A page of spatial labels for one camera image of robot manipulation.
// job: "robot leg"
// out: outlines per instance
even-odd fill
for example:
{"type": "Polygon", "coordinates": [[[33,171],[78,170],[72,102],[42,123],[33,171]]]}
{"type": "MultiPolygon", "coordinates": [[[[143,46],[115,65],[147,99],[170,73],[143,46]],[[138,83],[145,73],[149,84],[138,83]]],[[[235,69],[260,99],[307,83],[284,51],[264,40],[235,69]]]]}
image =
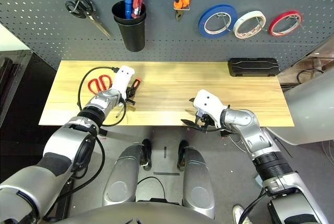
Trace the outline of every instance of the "robot leg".
{"type": "Polygon", "coordinates": [[[183,205],[213,219],[216,203],[208,167],[200,152],[185,141],[180,143],[178,167],[184,169],[183,205]]]}
{"type": "Polygon", "coordinates": [[[150,168],[151,145],[149,140],[127,147],[117,159],[103,192],[103,205],[134,202],[139,167],[150,168]]]}

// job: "black-handled scissors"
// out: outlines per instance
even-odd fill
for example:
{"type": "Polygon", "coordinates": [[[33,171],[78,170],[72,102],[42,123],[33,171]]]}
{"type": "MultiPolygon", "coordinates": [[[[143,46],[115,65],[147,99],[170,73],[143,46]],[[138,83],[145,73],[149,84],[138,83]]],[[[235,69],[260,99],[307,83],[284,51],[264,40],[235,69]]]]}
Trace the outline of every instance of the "black-handled scissors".
{"type": "Polygon", "coordinates": [[[101,32],[110,38],[110,33],[107,28],[99,22],[95,15],[92,2],[90,0],[75,0],[75,2],[67,1],[65,3],[66,9],[75,17],[80,19],[88,18],[101,32]]]}

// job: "blue tape roll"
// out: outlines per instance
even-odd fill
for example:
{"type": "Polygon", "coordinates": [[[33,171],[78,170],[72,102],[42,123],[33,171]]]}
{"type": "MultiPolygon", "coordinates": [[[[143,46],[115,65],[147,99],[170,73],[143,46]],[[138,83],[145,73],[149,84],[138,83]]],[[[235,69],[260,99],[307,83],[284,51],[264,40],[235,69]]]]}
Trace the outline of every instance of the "blue tape roll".
{"type": "Polygon", "coordinates": [[[238,13],[233,6],[221,4],[221,5],[211,7],[201,16],[198,22],[198,30],[202,36],[207,37],[207,38],[218,38],[230,32],[229,30],[224,29],[225,27],[217,31],[210,31],[205,27],[207,21],[213,15],[220,14],[220,13],[225,13],[227,16],[229,16],[229,19],[227,19],[226,22],[227,23],[228,21],[230,22],[230,24],[228,25],[228,29],[230,31],[233,30],[233,26],[238,19],[238,13]]]}

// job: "red tape roll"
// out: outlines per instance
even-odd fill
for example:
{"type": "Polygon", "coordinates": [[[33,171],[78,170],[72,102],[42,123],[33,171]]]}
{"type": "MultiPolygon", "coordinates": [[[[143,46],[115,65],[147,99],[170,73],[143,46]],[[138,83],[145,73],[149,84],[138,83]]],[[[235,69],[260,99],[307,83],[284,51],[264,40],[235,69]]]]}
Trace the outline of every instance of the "red tape roll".
{"type": "Polygon", "coordinates": [[[286,11],[285,13],[283,14],[280,14],[279,16],[277,16],[273,21],[272,23],[270,24],[269,26],[269,33],[272,35],[272,36],[275,36],[275,37],[279,37],[279,36],[284,36],[284,35],[287,35],[289,34],[290,32],[296,30],[300,24],[303,22],[303,16],[301,13],[299,13],[298,11],[286,11]],[[283,31],[283,32],[274,32],[274,27],[276,26],[276,24],[278,22],[280,22],[282,19],[286,19],[286,18],[289,18],[289,17],[295,17],[296,19],[296,23],[293,24],[292,27],[288,28],[287,30],[283,31]]]}

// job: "white sneaker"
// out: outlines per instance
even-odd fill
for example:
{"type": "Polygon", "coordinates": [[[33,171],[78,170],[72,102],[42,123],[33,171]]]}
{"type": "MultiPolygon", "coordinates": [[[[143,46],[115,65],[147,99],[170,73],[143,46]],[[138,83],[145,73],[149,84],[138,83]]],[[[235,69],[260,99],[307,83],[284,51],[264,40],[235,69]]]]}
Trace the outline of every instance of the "white sneaker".
{"type": "MultiPolygon", "coordinates": [[[[244,209],[240,205],[235,205],[232,209],[233,213],[233,222],[234,224],[238,224],[240,217],[242,213],[244,212],[244,209]]],[[[253,224],[248,217],[244,220],[242,224],[253,224]]]]}

